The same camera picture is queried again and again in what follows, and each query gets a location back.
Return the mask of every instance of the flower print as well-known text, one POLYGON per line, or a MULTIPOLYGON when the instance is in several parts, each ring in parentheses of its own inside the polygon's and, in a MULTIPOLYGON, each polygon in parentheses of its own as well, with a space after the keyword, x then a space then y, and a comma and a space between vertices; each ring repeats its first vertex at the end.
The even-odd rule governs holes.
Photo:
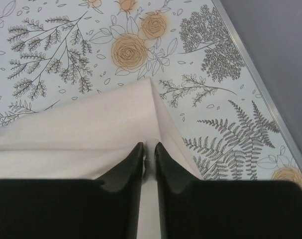
POLYGON ((147 49, 136 35, 121 36, 112 45, 112 59, 115 65, 129 72, 135 72, 146 60, 147 49))
POLYGON ((133 9, 133 6, 136 4, 135 0, 120 0, 118 2, 122 11, 128 12, 133 9))
POLYGON ((139 37, 141 39, 154 39, 161 37, 166 29, 166 22, 159 14, 148 15, 141 25, 139 37))
POLYGON ((296 167, 285 166, 279 168, 274 172, 271 179, 273 180, 286 180, 297 183, 302 187, 302 173, 296 167))
POLYGON ((90 4, 92 4, 92 7, 99 7, 102 4, 101 0, 87 0, 87 1, 90 4))

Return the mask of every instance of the white cloth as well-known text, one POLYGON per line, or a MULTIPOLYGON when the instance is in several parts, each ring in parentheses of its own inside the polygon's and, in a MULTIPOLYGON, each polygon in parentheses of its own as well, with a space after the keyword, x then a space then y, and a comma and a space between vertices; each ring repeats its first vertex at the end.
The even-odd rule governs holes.
MULTIPOLYGON (((201 178, 150 79, 0 128, 0 178, 95 179, 148 139, 162 142, 180 165, 201 178)), ((150 178, 142 186, 139 239, 160 238, 157 197, 150 178)))

